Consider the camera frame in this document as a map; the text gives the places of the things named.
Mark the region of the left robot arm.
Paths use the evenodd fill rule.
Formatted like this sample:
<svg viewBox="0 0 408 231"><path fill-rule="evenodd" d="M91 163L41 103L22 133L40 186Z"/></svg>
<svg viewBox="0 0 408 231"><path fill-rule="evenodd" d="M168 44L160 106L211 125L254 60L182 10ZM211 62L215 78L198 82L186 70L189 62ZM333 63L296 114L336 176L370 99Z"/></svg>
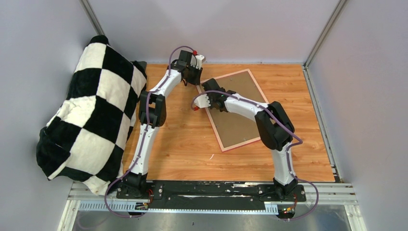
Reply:
<svg viewBox="0 0 408 231"><path fill-rule="evenodd" d="M140 135L118 193L136 199L148 194L148 162L155 137L166 121L166 98L179 83L198 85L205 60L206 57L197 51L181 50L179 57L170 61L163 78L152 89L141 93L138 114Z"/></svg>

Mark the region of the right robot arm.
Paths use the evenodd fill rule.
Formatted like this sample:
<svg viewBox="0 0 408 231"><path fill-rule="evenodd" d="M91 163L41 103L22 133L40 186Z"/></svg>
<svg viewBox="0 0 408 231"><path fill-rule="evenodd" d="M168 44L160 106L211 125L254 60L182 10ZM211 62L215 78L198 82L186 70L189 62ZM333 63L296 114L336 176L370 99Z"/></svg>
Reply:
<svg viewBox="0 0 408 231"><path fill-rule="evenodd" d="M290 145L294 126L279 102L270 104L257 102L240 94L225 90L213 78L202 84L204 92L194 100L200 108L217 109L235 113L256 123L262 143L271 150L274 164L273 190L262 190L261 195L274 194L279 200L287 201L298 184L293 171Z"/></svg>

